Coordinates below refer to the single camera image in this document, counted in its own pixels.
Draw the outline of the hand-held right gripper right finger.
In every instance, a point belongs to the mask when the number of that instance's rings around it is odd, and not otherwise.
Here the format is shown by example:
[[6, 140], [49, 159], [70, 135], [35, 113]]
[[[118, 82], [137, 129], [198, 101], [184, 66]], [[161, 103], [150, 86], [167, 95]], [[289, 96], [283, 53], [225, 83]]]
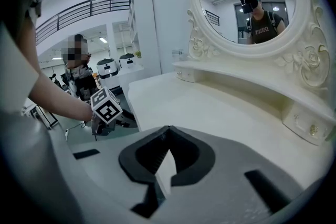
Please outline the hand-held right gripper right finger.
[[169, 150], [176, 166], [176, 175], [171, 178], [173, 187], [198, 183], [215, 164], [212, 147], [174, 126], [169, 127]]

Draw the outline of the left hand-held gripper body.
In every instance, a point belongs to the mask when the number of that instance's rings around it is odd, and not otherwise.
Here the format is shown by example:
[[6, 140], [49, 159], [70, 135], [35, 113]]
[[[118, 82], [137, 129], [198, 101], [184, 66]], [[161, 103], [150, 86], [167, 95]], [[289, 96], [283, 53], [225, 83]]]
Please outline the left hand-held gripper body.
[[107, 136], [114, 131], [116, 118], [122, 114], [122, 109], [114, 96], [103, 87], [90, 97], [92, 108], [91, 130], [94, 136]]

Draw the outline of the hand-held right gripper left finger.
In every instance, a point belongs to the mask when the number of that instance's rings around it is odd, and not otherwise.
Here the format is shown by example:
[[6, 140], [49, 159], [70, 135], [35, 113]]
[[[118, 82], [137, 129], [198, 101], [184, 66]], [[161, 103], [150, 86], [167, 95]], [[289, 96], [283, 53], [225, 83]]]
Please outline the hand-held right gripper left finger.
[[164, 126], [127, 146], [119, 154], [120, 167], [129, 179], [147, 186], [142, 202], [131, 208], [144, 218], [150, 218], [165, 200], [155, 174], [169, 150], [169, 130]]

